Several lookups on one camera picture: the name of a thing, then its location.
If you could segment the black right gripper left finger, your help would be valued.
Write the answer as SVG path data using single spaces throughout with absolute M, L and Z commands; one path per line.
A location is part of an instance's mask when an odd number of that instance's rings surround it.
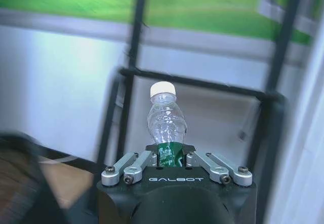
M 101 173 L 101 184 L 116 186 L 120 179 L 126 185 L 141 181 L 147 167 L 157 167 L 157 145 L 147 145 L 142 153 L 126 153 L 114 165 L 107 166 Z

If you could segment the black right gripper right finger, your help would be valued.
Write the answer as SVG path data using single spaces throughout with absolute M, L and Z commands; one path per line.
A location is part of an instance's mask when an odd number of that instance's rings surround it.
M 198 152 L 192 145 L 184 144 L 182 151 L 186 166 L 203 168 L 213 182 L 226 185 L 233 181 L 239 186 L 253 183 L 253 174 L 246 166 L 235 165 L 219 154 Z

